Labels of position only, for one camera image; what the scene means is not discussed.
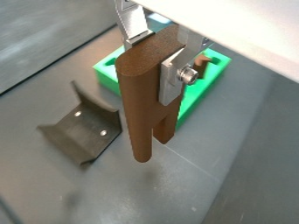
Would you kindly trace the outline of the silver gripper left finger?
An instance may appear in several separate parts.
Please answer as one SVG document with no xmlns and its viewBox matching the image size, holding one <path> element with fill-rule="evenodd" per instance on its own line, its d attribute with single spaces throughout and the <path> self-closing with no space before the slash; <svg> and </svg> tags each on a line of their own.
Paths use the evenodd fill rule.
<svg viewBox="0 0 299 224">
<path fill-rule="evenodd" d="M 116 23 L 123 34 L 124 48 L 128 50 L 153 32 L 148 29 L 144 8 L 131 0 L 115 0 Z"/>
</svg>

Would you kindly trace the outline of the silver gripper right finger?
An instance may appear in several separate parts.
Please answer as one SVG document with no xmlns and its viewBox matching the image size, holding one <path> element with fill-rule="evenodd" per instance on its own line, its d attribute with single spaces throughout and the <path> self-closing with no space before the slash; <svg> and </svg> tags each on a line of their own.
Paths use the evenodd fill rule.
<svg viewBox="0 0 299 224">
<path fill-rule="evenodd" d="M 195 57 L 212 41 L 184 26 L 179 26 L 177 41 L 183 44 L 161 63 L 159 102 L 167 106 L 180 95 L 183 84 L 192 85 L 199 73 L 192 69 Z"/>
</svg>

